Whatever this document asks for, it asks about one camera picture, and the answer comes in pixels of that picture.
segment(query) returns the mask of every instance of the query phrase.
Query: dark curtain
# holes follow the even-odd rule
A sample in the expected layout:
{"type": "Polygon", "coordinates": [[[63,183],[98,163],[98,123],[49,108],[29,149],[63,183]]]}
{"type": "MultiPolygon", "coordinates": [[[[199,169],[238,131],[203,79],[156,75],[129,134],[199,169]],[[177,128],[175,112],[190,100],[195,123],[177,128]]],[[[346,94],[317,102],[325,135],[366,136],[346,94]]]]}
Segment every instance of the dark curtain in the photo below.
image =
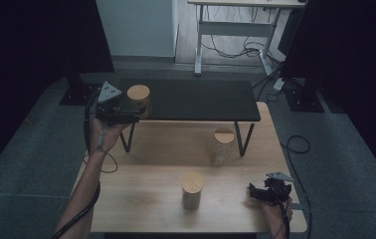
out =
{"type": "Polygon", "coordinates": [[[113,72],[95,0],[0,0],[0,153],[50,84],[113,72]]]}
{"type": "Polygon", "coordinates": [[[281,77],[324,87],[376,157],[376,1],[308,0],[281,77]]]}

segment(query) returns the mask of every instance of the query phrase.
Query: wooden cylinder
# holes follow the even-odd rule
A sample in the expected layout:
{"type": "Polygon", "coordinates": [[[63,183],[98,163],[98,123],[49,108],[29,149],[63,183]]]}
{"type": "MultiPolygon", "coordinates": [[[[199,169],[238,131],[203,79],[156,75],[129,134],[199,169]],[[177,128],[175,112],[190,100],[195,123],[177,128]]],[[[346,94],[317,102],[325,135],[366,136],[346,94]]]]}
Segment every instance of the wooden cylinder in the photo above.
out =
{"type": "Polygon", "coordinates": [[[126,92],[128,97],[134,102],[137,109],[145,109],[139,117],[146,119],[151,114],[150,89],[144,85],[135,85],[126,92]]]}
{"type": "Polygon", "coordinates": [[[219,127],[215,131],[216,144],[213,148],[211,161],[216,166],[225,165],[231,153],[232,141],[234,141],[234,133],[226,128],[219,127]]]}
{"type": "Polygon", "coordinates": [[[195,210],[200,206],[201,190],[204,179],[198,172],[187,172],[182,178],[182,205],[185,209],[195,210]]]}

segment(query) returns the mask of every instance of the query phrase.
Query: table leg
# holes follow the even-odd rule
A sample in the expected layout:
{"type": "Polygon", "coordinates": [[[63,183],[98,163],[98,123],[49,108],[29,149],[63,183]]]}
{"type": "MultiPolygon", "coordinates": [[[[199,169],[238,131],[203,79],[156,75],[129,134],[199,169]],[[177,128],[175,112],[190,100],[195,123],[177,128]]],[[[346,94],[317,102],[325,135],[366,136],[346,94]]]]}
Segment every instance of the table leg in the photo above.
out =
{"type": "Polygon", "coordinates": [[[194,74],[195,76],[201,75],[201,41],[203,38],[202,33],[202,24],[203,24],[203,5],[200,5],[200,18],[198,19],[197,29],[198,29],[198,36],[197,36],[197,49],[195,50],[195,67],[194,67],[194,74]]]}
{"type": "Polygon", "coordinates": [[[281,15],[281,8],[277,8],[276,15],[272,21],[272,26],[267,36],[265,48],[260,53],[260,58],[262,59],[263,67],[265,68],[266,74],[269,75],[272,70],[272,62],[268,58],[270,44],[272,43],[273,35],[275,34],[276,26],[278,25],[279,16],[281,15]]]}
{"type": "Polygon", "coordinates": [[[131,125],[131,131],[129,132],[128,143],[126,143],[126,140],[125,140],[125,137],[123,136],[123,133],[120,134],[120,140],[122,141],[123,148],[125,148],[126,152],[131,151],[131,143],[132,143],[132,136],[134,134],[134,129],[135,129],[135,122],[133,122],[132,125],[131,125]]]}
{"type": "Polygon", "coordinates": [[[248,130],[247,138],[245,140],[244,145],[242,144],[242,138],[241,138],[241,131],[240,126],[238,125],[238,122],[235,121],[235,130],[237,132],[237,140],[238,140],[238,148],[240,150],[240,156],[244,156],[245,152],[247,151],[248,143],[250,142],[251,134],[253,133],[254,126],[256,124],[254,122],[251,122],[250,129],[248,130]]]}

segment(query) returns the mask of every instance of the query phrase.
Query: gray carpet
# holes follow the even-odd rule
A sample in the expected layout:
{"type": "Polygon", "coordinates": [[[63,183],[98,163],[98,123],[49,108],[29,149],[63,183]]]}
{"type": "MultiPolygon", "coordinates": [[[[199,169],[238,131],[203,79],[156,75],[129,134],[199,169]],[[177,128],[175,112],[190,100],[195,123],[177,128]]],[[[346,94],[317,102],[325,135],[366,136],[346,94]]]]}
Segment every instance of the gray carpet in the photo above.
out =
{"type": "MultiPolygon", "coordinates": [[[[142,62],[116,65],[116,75],[87,74],[84,80],[196,78],[192,66],[142,62]]],[[[242,79],[255,84],[264,76],[260,69],[204,67],[201,78],[242,79]]],[[[267,93],[273,93],[274,82],[266,85],[262,101],[267,93]]],[[[84,108],[59,106],[67,86],[66,81],[59,80],[41,95],[29,114],[35,124],[23,123],[0,155],[0,238],[49,238],[67,204],[85,153],[84,108]]],[[[256,95],[261,86],[254,88],[256,95]]],[[[332,114],[325,104],[324,114],[294,113],[283,94],[269,98],[277,100],[269,102],[269,108],[281,142],[301,135],[311,144],[306,154],[290,154],[297,175],[288,161],[307,220],[312,213],[311,238],[376,238],[376,159],[347,115],[332,114]]],[[[291,147],[301,150],[304,143],[294,140],[291,147]]],[[[300,233],[291,238],[306,236],[300,233]]],[[[96,233],[93,238],[103,235],[96,233]]],[[[120,238],[160,235],[120,234],[120,238]]]]}

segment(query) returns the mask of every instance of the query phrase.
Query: wooden table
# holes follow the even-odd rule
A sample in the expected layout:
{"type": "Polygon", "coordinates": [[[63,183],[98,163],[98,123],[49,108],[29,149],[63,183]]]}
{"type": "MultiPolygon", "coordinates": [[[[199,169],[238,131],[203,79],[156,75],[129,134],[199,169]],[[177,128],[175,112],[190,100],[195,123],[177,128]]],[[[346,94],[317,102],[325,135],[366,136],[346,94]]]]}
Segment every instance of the wooden table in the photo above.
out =
{"type": "Polygon", "coordinates": [[[304,8],[305,3],[297,0],[188,0],[189,4],[200,6],[198,19],[198,39],[195,57],[196,76],[201,75],[201,42],[203,35],[264,37],[267,38],[265,48],[260,53],[263,66],[269,75],[272,63],[268,58],[270,44],[275,34],[281,9],[304,8]],[[212,22],[203,19],[204,6],[239,6],[239,7],[267,7],[276,8],[276,14],[271,24],[267,23],[239,23],[239,22],[212,22]]]}
{"type": "MultiPolygon", "coordinates": [[[[225,166],[210,164],[214,131],[232,122],[141,121],[130,153],[119,143],[110,152],[119,168],[100,179],[101,194],[94,208],[92,232],[256,233],[266,232],[259,203],[248,191],[250,182],[263,188],[267,172],[289,175],[267,105],[258,103],[250,149],[241,157],[232,144],[225,166]],[[200,206],[182,207],[181,179],[188,171],[204,177],[200,206]]],[[[247,131],[249,123],[240,123],[247,131]]],[[[107,158],[103,170],[113,170],[107,158]]],[[[290,196],[298,203],[294,188],[290,196]]],[[[291,232],[306,230],[301,210],[293,211],[291,232]]]]}

